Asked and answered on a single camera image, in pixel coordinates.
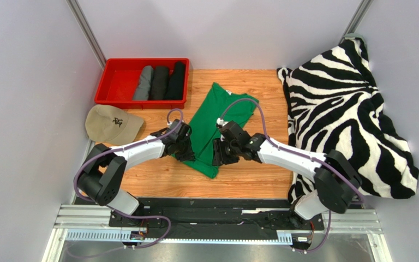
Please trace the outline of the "green t-shirt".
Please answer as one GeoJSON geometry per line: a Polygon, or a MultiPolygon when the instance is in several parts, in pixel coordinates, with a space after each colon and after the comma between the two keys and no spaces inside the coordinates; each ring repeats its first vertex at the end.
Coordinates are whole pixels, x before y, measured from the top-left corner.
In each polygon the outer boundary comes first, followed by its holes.
{"type": "Polygon", "coordinates": [[[212,165],[213,140],[220,138],[220,132],[216,127],[216,122],[230,104],[242,98],[249,98],[259,102],[257,98],[246,93],[232,93],[222,88],[216,82],[212,84],[206,98],[190,120],[190,141],[195,160],[185,161],[185,165],[211,179],[216,178],[219,173],[219,168],[212,165]]]}

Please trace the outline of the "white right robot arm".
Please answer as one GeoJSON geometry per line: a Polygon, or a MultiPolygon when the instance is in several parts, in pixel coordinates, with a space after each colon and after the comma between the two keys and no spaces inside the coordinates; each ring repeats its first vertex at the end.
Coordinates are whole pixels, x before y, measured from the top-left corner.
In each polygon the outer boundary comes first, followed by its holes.
{"type": "Polygon", "coordinates": [[[248,132],[234,121],[217,119],[221,136],[213,140],[212,165],[235,164],[240,159],[271,164],[291,170],[313,181],[314,189],[294,200],[292,211],[310,220],[326,210],[345,213],[359,193],[362,180],[345,156],[331,150],[328,154],[309,152],[282,144],[265,134],[248,132]]]}

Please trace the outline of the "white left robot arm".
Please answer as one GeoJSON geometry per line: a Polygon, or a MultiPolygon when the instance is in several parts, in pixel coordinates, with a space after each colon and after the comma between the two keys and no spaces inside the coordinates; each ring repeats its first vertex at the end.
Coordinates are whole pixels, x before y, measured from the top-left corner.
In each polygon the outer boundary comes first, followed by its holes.
{"type": "Polygon", "coordinates": [[[191,126],[174,120],[145,139],[123,146],[95,145],[74,179],[74,187],[98,204],[133,215],[140,206],[136,197],[121,189],[124,173],[149,160],[175,156],[179,162],[194,160],[191,126]]]}

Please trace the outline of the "black rolled t-shirt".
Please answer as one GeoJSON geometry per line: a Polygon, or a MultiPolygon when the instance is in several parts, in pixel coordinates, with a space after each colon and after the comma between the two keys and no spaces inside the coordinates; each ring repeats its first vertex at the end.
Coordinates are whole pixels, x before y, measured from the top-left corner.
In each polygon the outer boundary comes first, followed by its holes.
{"type": "Polygon", "coordinates": [[[174,65],[173,72],[169,78],[165,100],[182,100],[185,80],[185,64],[178,61],[174,65]]]}

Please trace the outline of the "dark grey rolled t-shirt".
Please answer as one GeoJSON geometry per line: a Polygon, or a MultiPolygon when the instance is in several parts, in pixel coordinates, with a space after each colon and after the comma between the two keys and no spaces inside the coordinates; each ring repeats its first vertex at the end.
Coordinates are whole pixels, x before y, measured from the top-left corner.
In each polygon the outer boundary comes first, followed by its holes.
{"type": "Polygon", "coordinates": [[[169,82],[169,68],[166,66],[156,66],[151,83],[150,100],[163,100],[167,92],[169,82]]]}

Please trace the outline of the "beige baseball cap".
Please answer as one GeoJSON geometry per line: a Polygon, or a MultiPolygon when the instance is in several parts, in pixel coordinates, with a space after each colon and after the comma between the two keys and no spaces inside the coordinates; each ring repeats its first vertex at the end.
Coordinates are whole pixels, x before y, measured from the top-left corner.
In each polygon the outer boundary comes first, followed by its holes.
{"type": "Polygon", "coordinates": [[[143,118],[111,105],[95,105],[85,120],[90,140],[112,145],[132,143],[144,124],[143,118]]]}

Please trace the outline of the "red plastic bin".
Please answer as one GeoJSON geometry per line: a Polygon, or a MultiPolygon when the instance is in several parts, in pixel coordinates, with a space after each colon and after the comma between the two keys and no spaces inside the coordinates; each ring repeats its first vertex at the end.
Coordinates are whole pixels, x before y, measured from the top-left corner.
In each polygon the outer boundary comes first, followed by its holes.
{"type": "Polygon", "coordinates": [[[93,101],[120,109],[184,109],[187,101],[190,61],[188,58],[110,58],[93,101]],[[185,65],[183,98],[180,100],[133,100],[140,74],[145,66],[166,66],[173,73],[176,62],[185,65]]]}

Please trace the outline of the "zebra print blanket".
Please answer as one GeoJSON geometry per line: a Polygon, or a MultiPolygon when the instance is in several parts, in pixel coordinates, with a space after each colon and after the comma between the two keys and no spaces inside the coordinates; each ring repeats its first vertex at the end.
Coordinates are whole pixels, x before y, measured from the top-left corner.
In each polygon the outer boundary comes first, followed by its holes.
{"type": "Polygon", "coordinates": [[[298,68],[278,68],[277,75],[288,107],[290,146],[341,152],[362,179],[364,195],[416,194],[419,169],[409,143],[384,113],[361,38],[346,38],[298,68]]]}

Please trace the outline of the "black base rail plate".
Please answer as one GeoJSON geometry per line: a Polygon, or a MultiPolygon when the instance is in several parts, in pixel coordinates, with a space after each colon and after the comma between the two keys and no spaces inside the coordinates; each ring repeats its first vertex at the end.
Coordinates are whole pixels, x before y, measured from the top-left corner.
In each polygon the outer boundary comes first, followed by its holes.
{"type": "Polygon", "coordinates": [[[135,216],[125,218],[111,213],[109,226],[146,229],[146,236],[158,238],[171,229],[167,239],[202,240],[275,240],[279,230],[298,230],[309,234],[321,232],[327,223],[322,215],[310,222],[294,222],[290,204],[284,199],[215,199],[215,198],[139,198],[135,216]]]}

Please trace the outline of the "left aluminium frame post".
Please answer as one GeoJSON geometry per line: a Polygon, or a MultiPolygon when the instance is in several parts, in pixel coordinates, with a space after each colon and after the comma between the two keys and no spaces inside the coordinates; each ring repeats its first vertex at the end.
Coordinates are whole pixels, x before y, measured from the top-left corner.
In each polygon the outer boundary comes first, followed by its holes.
{"type": "Polygon", "coordinates": [[[106,65],[106,57],[101,50],[101,47],[94,35],[94,32],[89,25],[89,22],[84,14],[79,1],[77,0],[66,0],[74,18],[76,19],[78,25],[80,26],[89,46],[91,47],[94,56],[96,57],[100,67],[104,69],[106,65]]]}

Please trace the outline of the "aluminium frame post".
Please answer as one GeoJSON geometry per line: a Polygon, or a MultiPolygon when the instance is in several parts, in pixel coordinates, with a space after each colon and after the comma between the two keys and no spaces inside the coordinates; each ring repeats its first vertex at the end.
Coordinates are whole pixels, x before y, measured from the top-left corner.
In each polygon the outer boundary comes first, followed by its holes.
{"type": "Polygon", "coordinates": [[[341,39],[340,43],[343,39],[345,39],[346,35],[354,34],[357,30],[359,24],[361,23],[362,19],[366,15],[367,11],[369,10],[370,6],[372,5],[373,0],[361,0],[357,9],[355,10],[350,22],[348,23],[341,39]]]}
{"type": "Polygon", "coordinates": [[[89,22],[84,14],[79,1],[77,0],[66,0],[74,18],[76,19],[78,25],[80,26],[89,46],[91,47],[94,56],[96,57],[100,67],[104,69],[106,65],[106,57],[101,50],[101,47],[94,35],[94,32],[89,25],[89,22]]]}

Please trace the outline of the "right aluminium frame post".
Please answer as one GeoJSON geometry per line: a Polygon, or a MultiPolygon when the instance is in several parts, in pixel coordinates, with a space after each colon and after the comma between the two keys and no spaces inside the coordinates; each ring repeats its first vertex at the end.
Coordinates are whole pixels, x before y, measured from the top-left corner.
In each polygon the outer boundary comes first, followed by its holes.
{"type": "Polygon", "coordinates": [[[355,10],[350,22],[348,23],[341,39],[340,43],[343,39],[345,39],[346,35],[354,34],[357,30],[359,24],[361,23],[362,19],[366,15],[367,11],[369,10],[370,6],[372,5],[373,0],[361,0],[357,9],[355,10]]]}

